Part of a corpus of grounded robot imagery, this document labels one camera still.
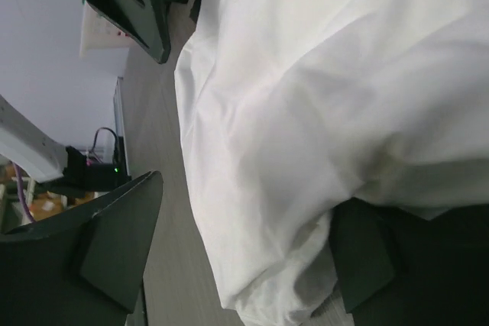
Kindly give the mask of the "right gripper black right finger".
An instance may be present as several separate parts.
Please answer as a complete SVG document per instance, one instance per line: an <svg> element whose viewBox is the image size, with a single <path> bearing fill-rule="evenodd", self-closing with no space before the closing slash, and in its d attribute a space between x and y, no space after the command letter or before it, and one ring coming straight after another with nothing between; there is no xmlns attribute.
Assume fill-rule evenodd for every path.
<svg viewBox="0 0 489 326"><path fill-rule="evenodd" d="M488 323L488 206L430 221L352 199L329 235L338 287L356 325Z"/></svg>

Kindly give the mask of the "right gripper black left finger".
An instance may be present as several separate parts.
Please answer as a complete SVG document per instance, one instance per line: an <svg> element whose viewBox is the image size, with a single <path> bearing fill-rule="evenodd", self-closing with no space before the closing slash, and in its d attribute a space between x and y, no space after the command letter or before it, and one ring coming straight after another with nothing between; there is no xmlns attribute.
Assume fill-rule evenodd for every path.
<svg viewBox="0 0 489 326"><path fill-rule="evenodd" d="M158 171L1 235L3 325L123 325L163 195Z"/></svg>

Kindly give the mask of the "white printed t shirt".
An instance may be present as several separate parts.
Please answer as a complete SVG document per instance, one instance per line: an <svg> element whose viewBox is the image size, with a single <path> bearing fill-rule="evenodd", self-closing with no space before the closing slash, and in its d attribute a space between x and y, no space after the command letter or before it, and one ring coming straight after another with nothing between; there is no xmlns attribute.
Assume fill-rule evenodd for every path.
<svg viewBox="0 0 489 326"><path fill-rule="evenodd" d="M488 0L202 0L175 82L193 217L246 325L330 296L341 203L488 201Z"/></svg>

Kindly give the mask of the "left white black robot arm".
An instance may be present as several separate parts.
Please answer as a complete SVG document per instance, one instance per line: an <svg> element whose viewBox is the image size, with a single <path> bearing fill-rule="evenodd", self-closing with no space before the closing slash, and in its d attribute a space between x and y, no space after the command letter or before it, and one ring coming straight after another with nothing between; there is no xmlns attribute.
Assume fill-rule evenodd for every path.
<svg viewBox="0 0 489 326"><path fill-rule="evenodd" d="M188 1L85 0L80 52L137 44L163 64L171 51L170 6ZM6 99L1 100L1 154L51 192L79 197L85 192L109 192L129 182L123 138L113 137L112 162L101 163L91 150L81 153L57 143Z"/></svg>

